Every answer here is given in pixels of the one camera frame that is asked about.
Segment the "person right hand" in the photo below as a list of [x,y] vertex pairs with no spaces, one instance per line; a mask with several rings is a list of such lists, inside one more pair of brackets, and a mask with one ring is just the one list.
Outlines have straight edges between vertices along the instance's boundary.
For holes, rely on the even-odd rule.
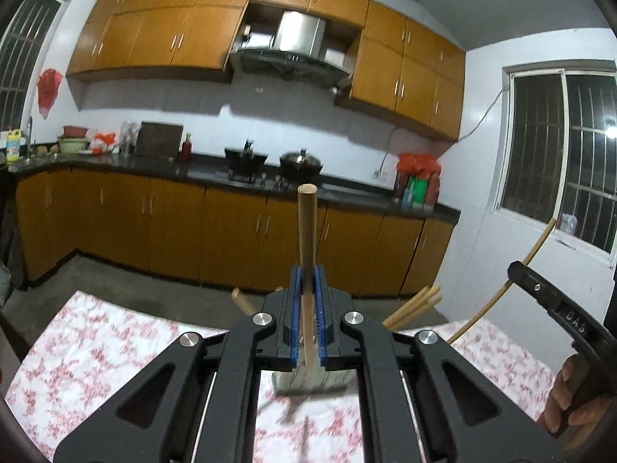
[[[560,428],[563,413],[571,406],[575,389],[570,384],[570,380],[576,372],[577,360],[577,355],[571,355],[561,366],[549,392],[545,409],[539,415],[539,425],[552,434]],[[568,425],[579,428],[579,435],[586,439],[601,422],[611,403],[612,399],[607,395],[590,400],[570,414]]]

